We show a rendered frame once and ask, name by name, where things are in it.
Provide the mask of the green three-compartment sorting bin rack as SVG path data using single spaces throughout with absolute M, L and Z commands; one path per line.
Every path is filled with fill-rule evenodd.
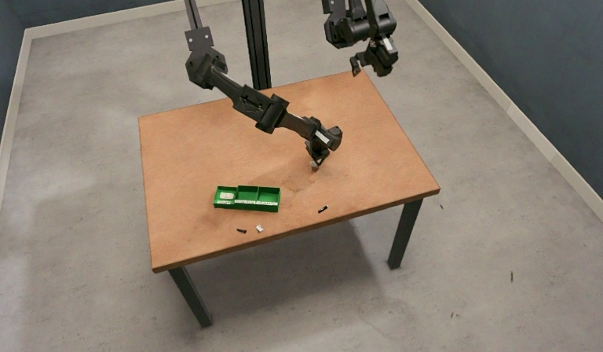
M 221 193 L 232 193 L 234 197 L 232 200 L 220 199 Z M 278 212 L 280 196 L 280 188 L 275 187 L 218 185 L 214 196 L 214 208 Z

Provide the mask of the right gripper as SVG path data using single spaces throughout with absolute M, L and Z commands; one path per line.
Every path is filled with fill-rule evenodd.
M 322 164 L 322 162 L 330 155 L 329 149 L 322 151 L 322 152 L 320 151 L 320 149 L 321 149 L 320 142 L 311 141 L 311 145 L 310 145 L 310 141 L 306 140 L 305 144 L 306 144 L 305 149 L 307 150 L 309 155 L 312 157 L 312 159 L 314 160 L 314 162 L 316 163 L 317 166 L 320 166 Z M 318 163 L 318 160 L 320 160 L 320 159 L 321 159 L 321 161 L 320 161 L 320 163 Z

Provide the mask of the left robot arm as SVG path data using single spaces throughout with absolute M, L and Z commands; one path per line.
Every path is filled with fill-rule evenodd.
M 329 20 L 331 40 L 346 40 L 348 44 L 356 44 L 371 38 L 368 46 L 377 53 L 367 49 L 364 60 L 367 65 L 375 65 L 377 77 L 384 77 L 391 73 L 392 65 L 399 58 L 391 38 L 397 22 L 384 0 L 364 2 L 367 11 L 364 10 L 361 0 L 345 0 L 345 18 Z M 383 19 L 380 19 L 382 17 Z

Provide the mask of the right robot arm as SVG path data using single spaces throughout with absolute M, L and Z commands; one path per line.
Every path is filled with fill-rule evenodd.
M 280 127 L 292 130 L 308 141 L 320 142 L 321 152 L 327 149 L 334 152 L 340 146 L 343 132 L 338 126 L 326 129 L 314 116 L 308 118 L 291 114 L 287 111 L 290 102 L 280 96 L 273 93 L 271 97 L 266 97 L 247 84 L 240 86 L 227 78 L 224 69 L 226 64 L 221 61 L 219 53 L 206 53 L 204 57 L 188 60 L 188 66 L 194 83 L 199 83 L 209 90 L 218 88 L 232 100 L 232 108 L 256 121 L 255 127 L 259 130 L 267 134 L 272 134 Z

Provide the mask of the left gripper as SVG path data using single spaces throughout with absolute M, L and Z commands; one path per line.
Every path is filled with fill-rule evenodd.
M 367 52 L 367 49 L 369 49 L 369 50 L 370 50 L 372 53 L 377 53 L 377 52 L 375 52 L 375 51 L 371 50 L 371 49 L 369 48 L 369 46 L 367 45 L 367 48 L 366 48 L 366 50 L 365 50 L 365 51 L 358 52 L 358 53 L 356 53 L 356 55 L 355 55 L 354 57 L 350 57 L 350 59 L 349 59 L 350 64 L 351 64 L 351 67 L 352 67 L 352 75 L 353 75 L 353 78 L 354 78 L 354 77 L 356 77 L 356 76 L 357 76 L 357 75 L 358 75 L 358 74 L 361 72 L 361 69 L 360 69 L 360 67 L 359 67 L 359 63 L 357 62 L 358 60 L 360 61 L 360 65 L 361 65 L 361 67 L 362 67 L 362 68 L 363 68 L 364 66 L 367 66 L 367 63 L 366 63 L 366 61 L 364 60 L 365 54 L 366 54 L 366 52 Z M 375 65 L 374 65 L 374 64 L 372 65 L 372 67 L 373 67 L 373 71 L 374 71 L 374 72 L 376 72 L 376 69 L 375 69 Z

